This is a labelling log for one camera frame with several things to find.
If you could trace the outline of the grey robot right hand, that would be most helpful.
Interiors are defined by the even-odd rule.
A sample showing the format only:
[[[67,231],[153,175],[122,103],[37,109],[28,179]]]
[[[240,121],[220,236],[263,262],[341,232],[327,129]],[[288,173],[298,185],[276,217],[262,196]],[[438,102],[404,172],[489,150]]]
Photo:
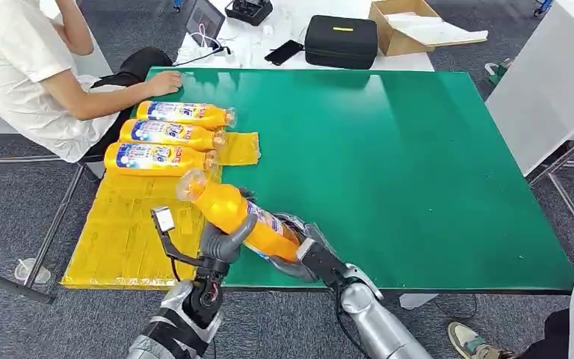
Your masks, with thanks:
[[[326,249],[334,252],[316,223],[305,222],[296,215],[284,212],[275,213],[274,216],[289,229],[295,230],[300,243],[306,238],[311,238],[321,243]],[[281,257],[269,257],[268,262],[283,274],[297,278],[305,283],[313,283],[318,280],[318,276],[300,262],[291,263]]]

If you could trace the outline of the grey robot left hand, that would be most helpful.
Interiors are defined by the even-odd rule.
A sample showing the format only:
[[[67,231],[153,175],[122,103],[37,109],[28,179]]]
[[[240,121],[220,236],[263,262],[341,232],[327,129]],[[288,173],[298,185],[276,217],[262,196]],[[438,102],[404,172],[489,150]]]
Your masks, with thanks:
[[[248,214],[243,223],[232,233],[223,232],[212,222],[206,221],[200,237],[200,254],[227,264],[240,257],[241,246],[253,231],[258,216]]]

